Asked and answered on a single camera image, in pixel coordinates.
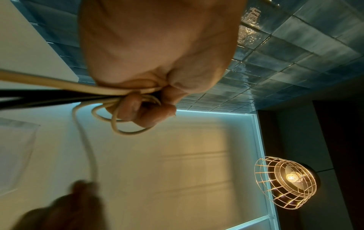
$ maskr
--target blurred hand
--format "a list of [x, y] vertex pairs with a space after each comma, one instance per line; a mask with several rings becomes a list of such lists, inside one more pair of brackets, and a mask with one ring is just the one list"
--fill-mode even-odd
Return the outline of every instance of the blurred hand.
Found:
[[184, 96], [216, 84], [236, 47], [246, 0], [83, 0], [80, 43], [99, 85], [161, 86], [162, 106], [131, 94], [119, 118], [151, 127]]
[[97, 185], [77, 181], [70, 194], [26, 213], [12, 230], [106, 230]]

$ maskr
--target hand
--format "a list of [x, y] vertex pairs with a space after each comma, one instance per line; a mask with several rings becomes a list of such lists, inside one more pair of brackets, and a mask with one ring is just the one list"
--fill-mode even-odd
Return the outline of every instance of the hand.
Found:
[[216, 84], [230, 63], [246, 0], [83, 0], [79, 34], [99, 85], [161, 86], [162, 106], [126, 97], [119, 118], [151, 127], [184, 96]]
[[71, 194], [49, 207], [26, 213], [12, 230], [106, 230], [103, 207], [94, 183], [77, 181]]

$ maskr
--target metal wire cage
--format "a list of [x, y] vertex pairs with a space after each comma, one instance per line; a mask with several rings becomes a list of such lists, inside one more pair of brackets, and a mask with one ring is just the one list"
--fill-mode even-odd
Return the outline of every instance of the metal wire cage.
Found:
[[263, 193], [285, 209], [300, 208], [317, 191], [313, 174], [294, 161], [266, 156], [256, 162], [254, 172]]

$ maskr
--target tiled wall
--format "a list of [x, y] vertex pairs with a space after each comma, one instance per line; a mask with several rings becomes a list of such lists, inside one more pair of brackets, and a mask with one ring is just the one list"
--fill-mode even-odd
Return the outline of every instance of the tiled wall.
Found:
[[[80, 0], [12, 2], [80, 82], [92, 83], [78, 42]], [[363, 0], [249, 0], [223, 78], [177, 108], [249, 113], [363, 74]]]

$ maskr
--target wire cage lamp shade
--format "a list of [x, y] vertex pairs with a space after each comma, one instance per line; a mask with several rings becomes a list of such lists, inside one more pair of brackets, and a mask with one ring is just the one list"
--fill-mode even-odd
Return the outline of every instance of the wire cage lamp shade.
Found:
[[294, 161], [266, 156], [256, 162], [254, 172], [263, 193], [285, 209], [300, 208], [317, 191], [312, 172]]

